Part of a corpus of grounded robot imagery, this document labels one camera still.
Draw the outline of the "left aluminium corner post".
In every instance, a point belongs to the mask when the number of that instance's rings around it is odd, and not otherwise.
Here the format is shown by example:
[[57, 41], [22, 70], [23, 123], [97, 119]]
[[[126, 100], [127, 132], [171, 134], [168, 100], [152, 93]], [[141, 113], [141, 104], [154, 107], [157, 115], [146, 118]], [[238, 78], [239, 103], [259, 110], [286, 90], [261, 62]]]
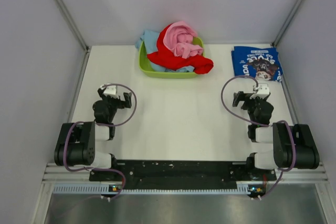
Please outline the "left aluminium corner post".
[[81, 46], [81, 48], [84, 51], [88, 51], [89, 46], [85, 42], [81, 32], [79, 31], [79, 29], [78, 29], [72, 15], [71, 15], [71, 13], [69, 12], [66, 4], [64, 3], [64, 1], [63, 0], [54, 0], [54, 2], [56, 4], [56, 6], [58, 7], [63, 19], [65, 20], [66, 24], [68, 25], [68, 28], [72, 32], [76, 41], [79, 43], [79, 45]]

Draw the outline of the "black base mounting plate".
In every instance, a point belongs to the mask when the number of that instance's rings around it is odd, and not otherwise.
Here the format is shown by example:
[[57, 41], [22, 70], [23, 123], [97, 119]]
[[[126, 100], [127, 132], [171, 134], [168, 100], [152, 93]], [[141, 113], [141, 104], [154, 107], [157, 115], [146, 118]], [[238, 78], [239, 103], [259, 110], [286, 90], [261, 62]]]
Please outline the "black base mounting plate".
[[250, 162], [229, 161], [117, 161], [126, 177], [125, 189], [234, 189], [236, 183], [275, 181], [273, 170]]

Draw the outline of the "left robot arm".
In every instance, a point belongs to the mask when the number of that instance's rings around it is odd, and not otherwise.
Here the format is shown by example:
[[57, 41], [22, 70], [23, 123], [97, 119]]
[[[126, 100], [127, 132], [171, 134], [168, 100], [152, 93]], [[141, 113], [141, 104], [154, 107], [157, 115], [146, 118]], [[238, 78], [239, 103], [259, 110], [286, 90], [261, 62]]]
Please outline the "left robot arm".
[[64, 123], [61, 126], [54, 150], [54, 161], [69, 171], [101, 169], [107, 180], [114, 180], [119, 174], [117, 160], [111, 153], [96, 150], [98, 142], [112, 141], [116, 132], [113, 119], [118, 110], [136, 109], [132, 99], [135, 93], [128, 89], [121, 98], [119, 85], [105, 84], [98, 89], [100, 97], [93, 105], [93, 121]]

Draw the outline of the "aluminium frame rail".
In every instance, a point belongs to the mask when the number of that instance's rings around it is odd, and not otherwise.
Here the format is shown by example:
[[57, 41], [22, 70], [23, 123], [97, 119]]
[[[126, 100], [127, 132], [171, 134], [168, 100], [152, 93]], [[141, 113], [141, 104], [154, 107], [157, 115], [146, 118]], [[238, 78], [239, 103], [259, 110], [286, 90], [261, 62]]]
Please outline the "aluminium frame rail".
[[[56, 166], [53, 163], [47, 164], [44, 175], [43, 182], [88, 182], [89, 172], [79, 171], [79, 172], [69, 172], [61, 166]], [[281, 183], [287, 184], [304, 184], [304, 183], [326, 183], [328, 182], [328, 177], [325, 172], [324, 166], [322, 164], [315, 170], [310, 169], [292, 169], [289, 172], [284, 172]]]

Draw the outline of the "aluminium corner post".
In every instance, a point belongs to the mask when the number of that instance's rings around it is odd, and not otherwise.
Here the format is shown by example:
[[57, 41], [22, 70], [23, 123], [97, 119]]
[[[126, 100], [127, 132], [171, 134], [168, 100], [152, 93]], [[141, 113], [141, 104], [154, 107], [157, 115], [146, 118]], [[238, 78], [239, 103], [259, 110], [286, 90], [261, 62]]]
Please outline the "aluminium corner post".
[[88, 51], [89, 46], [85, 42], [81, 32], [79, 31], [79, 29], [78, 29], [72, 15], [71, 15], [71, 13], [69, 12], [66, 4], [64, 3], [64, 1], [63, 0], [54, 0], [54, 2], [56, 4], [56, 6], [58, 7], [63, 19], [65, 20], [66, 24], [68, 25], [68, 28], [72, 32], [76, 41], [79, 43], [79, 45], [81, 46], [81, 48], [84, 51]]
[[289, 14], [287, 15], [283, 25], [281, 26], [278, 34], [275, 37], [275, 40], [271, 43], [273, 47], [277, 47], [281, 42], [283, 36], [285, 35], [286, 31], [290, 27], [292, 21], [294, 20], [295, 16], [297, 15], [300, 7], [303, 5], [305, 0], [295, 0], [293, 7], [291, 8]]

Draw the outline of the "green plastic basin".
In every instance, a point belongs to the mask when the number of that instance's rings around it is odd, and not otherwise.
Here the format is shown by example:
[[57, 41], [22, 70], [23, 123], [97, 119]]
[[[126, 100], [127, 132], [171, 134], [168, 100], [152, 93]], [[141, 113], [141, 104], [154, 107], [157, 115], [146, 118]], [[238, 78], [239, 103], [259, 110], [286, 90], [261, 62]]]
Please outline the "green plastic basin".
[[148, 77], [161, 79], [191, 79], [198, 76], [194, 72], [158, 72], [153, 70], [147, 58], [147, 52], [142, 41], [138, 48], [138, 63], [140, 70]]

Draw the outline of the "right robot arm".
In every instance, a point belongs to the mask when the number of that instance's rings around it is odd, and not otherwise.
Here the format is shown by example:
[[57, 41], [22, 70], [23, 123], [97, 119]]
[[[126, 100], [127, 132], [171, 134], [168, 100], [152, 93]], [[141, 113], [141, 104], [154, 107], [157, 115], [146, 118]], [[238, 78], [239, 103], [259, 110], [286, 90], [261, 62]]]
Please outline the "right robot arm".
[[269, 151], [250, 155], [253, 161], [245, 166], [246, 176], [256, 180], [265, 169], [316, 169], [320, 156], [309, 126], [286, 126], [284, 122], [270, 124], [274, 107], [267, 99], [242, 91], [233, 96], [233, 107], [242, 102], [241, 109], [247, 111], [252, 121], [248, 125], [248, 138], [254, 143], [272, 145]]

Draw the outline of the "right aluminium corner post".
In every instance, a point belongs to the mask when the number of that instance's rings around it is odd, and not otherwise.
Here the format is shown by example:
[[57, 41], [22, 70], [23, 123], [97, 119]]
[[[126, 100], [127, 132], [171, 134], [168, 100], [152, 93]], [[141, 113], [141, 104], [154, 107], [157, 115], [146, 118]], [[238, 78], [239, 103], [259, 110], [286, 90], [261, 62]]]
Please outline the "right aluminium corner post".
[[292, 21], [294, 20], [295, 16], [297, 15], [300, 7], [303, 5], [305, 0], [295, 0], [293, 7], [291, 8], [289, 14], [287, 15], [283, 25], [281, 26], [278, 34], [275, 37], [275, 40], [271, 43], [273, 47], [277, 47], [281, 42], [283, 36], [285, 35], [286, 31], [290, 27]]

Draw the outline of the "red t shirt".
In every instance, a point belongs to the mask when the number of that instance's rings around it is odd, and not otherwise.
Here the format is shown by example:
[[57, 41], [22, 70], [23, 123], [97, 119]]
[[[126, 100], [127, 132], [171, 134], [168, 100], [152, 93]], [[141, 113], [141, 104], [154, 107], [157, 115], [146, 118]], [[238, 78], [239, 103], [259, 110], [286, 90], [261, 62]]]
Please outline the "red t shirt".
[[164, 46], [163, 37], [168, 26], [160, 32], [160, 35], [157, 39], [156, 46], [158, 50], [153, 53], [147, 52], [147, 58], [149, 61], [172, 70], [177, 70], [186, 66], [192, 66], [194, 67], [193, 72], [196, 74], [209, 73], [212, 70], [214, 63], [211, 59], [204, 57], [203, 53], [201, 55], [183, 59], [181, 57], [175, 57], [173, 53]]

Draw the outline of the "folded blue printed t shirt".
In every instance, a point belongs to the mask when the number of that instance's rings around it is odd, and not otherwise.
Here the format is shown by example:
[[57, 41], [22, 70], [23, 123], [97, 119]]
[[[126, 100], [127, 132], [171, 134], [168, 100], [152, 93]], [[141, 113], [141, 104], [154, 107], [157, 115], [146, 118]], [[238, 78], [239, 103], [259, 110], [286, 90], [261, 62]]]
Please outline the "folded blue printed t shirt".
[[235, 76], [245, 75], [263, 81], [282, 81], [282, 67], [276, 48], [234, 46], [231, 51]]

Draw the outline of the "pink t shirt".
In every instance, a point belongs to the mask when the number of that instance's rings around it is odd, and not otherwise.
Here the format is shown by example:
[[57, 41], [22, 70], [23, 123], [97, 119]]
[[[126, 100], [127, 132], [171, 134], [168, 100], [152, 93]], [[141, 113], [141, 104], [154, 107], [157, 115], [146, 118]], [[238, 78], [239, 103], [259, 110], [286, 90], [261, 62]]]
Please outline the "pink t shirt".
[[193, 39], [197, 36], [197, 32], [191, 26], [179, 21], [168, 26], [163, 44], [175, 57], [187, 59], [201, 55], [204, 51], [203, 47], [193, 44]]

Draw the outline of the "light blue t shirt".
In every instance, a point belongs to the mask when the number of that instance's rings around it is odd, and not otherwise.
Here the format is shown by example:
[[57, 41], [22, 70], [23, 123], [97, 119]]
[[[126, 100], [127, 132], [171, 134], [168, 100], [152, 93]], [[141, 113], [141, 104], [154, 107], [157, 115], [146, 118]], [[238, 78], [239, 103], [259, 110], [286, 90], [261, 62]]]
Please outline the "light blue t shirt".
[[[141, 45], [144, 43], [144, 46], [147, 52], [149, 53], [156, 52], [157, 51], [156, 42], [158, 40], [159, 35], [160, 33], [158, 33], [157, 31], [145, 29], [141, 37], [135, 43], [135, 48], [137, 50], [140, 50]], [[192, 66], [186, 66], [186, 67], [179, 68], [177, 70], [172, 70], [172, 69], [168, 69], [160, 65], [154, 64], [151, 61], [150, 61], [150, 65], [152, 69], [157, 72], [177, 73], [177, 72], [193, 72], [194, 71], [194, 67]]]

